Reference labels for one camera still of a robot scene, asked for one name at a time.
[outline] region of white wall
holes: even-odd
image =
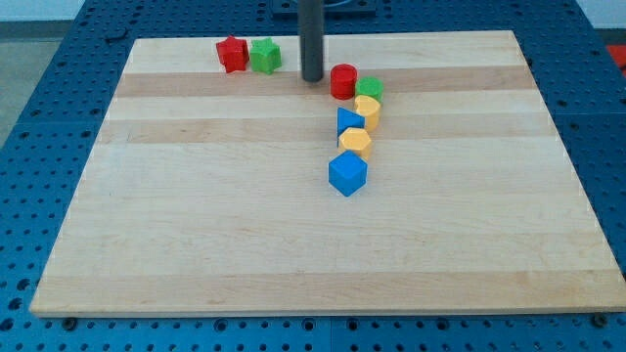
[[[84,0],[0,0],[0,21],[73,20]]]
[[[0,21],[72,20],[83,1],[0,0]],[[577,1],[594,27],[626,28],[626,0]]]
[[[626,28],[626,0],[577,0],[595,28]]]

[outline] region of red cylinder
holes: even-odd
[[[354,97],[357,70],[349,64],[340,64],[331,69],[331,95],[336,99],[348,100]]]

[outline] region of red block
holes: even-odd
[[[606,48],[626,77],[626,45],[609,45]]]
[[[237,39],[229,35],[226,40],[215,44],[219,62],[226,68],[226,73],[235,70],[246,70],[246,64],[250,60],[247,53],[247,43],[243,39]]]
[[[357,70],[354,66],[340,64],[331,69],[331,95],[340,100],[354,97]]]

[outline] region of green block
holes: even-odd
[[[382,104],[382,81],[376,77],[363,77],[356,81],[355,96],[365,95],[372,97]]]
[[[272,74],[274,69],[283,64],[281,62],[281,47],[276,45],[272,38],[252,40],[250,63],[253,71]]]

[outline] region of black pole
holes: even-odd
[[[297,1],[302,79],[317,82],[324,77],[324,0]]]

